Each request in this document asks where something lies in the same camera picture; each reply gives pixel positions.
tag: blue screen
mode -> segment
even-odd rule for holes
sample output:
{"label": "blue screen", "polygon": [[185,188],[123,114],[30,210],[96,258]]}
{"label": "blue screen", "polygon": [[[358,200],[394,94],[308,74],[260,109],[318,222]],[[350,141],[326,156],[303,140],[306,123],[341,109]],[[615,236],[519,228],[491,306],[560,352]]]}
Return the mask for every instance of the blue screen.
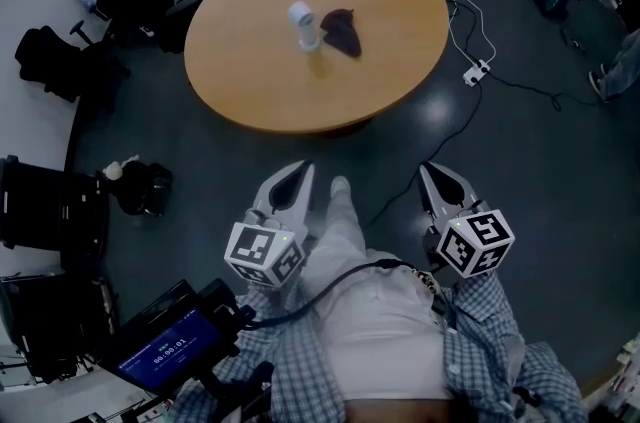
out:
{"label": "blue screen", "polygon": [[147,389],[158,389],[219,338],[220,331],[192,309],[118,369]]}

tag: desk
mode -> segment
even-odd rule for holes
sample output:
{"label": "desk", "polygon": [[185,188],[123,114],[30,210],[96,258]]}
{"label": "desk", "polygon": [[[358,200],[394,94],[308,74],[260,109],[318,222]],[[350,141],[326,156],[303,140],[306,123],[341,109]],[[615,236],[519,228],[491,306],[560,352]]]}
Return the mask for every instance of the desk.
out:
{"label": "desk", "polygon": [[297,0],[204,0],[185,45],[193,88],[243,126],[313,133],[363,121],[418,86],[447,42],[445,0],[303,0],[322,18],[355,10],[362,56],[298,46],[287,10]]}

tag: floor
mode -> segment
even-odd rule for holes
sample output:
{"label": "floor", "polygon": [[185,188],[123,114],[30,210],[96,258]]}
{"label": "floor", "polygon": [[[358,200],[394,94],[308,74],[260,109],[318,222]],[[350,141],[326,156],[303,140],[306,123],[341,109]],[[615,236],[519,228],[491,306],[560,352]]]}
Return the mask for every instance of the floor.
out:
{"label": "floor", "polygon": [[[564,27],[582,55],[567,47],[558,24],[531,0],[473,0],[498,49],[500,77],[595,101],[586,73],[615,54],[623,27],[596,0],[573,1]],[[453,23],[464,38],[471,17]],[[470,50],[490,49],[474,34]],[[182,55],[152,42],[120,53],[134,75],[121,87],[112,116],[87,124],[75,168],[92,172],[140,154],[175,175],[161,219],[124,215],[112,205],[105,267],[126,320],[180,279],[194,288],[215,277],[238,292],[243,282],[223,262],[228,234],[262,180],[280,167],[311,159],[317,167],[316,208],[326,207],[330,180],[352,182],[354,202],[368,220],[402,190],[416,165],[467,119],[478,89],[451,41],[433,72],[405,101],[343,138],[260,134],[210,110],[187,80]],[[437,162],[467,177],[506,216],[517,241],[500,278],[528,342],[544,340],[585,382],[635,335],[640,318],[640,86],[596,108],[548,99],[483,80],[471,126],[448,143]],[[417,188],[366,232],[368,246],[426,267]],[[442,282],[455,280],[443,272]]]}

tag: brown cloth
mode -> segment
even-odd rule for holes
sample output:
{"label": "brown cloth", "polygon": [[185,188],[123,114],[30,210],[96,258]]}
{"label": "brown cloth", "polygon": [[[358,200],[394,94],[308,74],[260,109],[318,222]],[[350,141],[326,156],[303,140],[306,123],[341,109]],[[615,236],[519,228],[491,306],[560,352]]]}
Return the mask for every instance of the brown cloth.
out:
{"label": "brown cloth", "polygon": [[357,58],[362,55],[358,33],[353,27],[353,11],[336,9],[327,14],[320,28],[327,33],[324,42],[340,50],[345,55]]}

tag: plaid shirt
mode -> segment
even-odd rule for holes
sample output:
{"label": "plaid shirt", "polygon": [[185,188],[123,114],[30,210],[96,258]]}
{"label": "plaid shirt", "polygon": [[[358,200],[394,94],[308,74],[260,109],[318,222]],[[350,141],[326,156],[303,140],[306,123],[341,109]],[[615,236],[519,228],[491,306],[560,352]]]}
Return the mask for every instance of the plaid shirt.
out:
{"label": "plaid shirt", "polygon": [[[280,293],[253,285],[239,297],[257,319],[281,316],[306,302],[296,282],[284,303]],[[447,322],[444,370],[447,388],[465,397],[478,421],[526,421],[523,401],[513,394],[526,388],[541,399],[538,412],[548,421],[586,422],[575,380],[544,343],[524,345],[511,307],[495,273],[481,274],[453,289],[443,288],[437,302]],[[223,382],[245,380],[262,361],[275,365],[271,418],[286,423],[340,423],[345,408],[314,326],[314,312],[278,327],[242,332],[238,357],[214,368]],[[215,400],[200,382],[188,381],[169,412],[174,423],[208,423]]]}

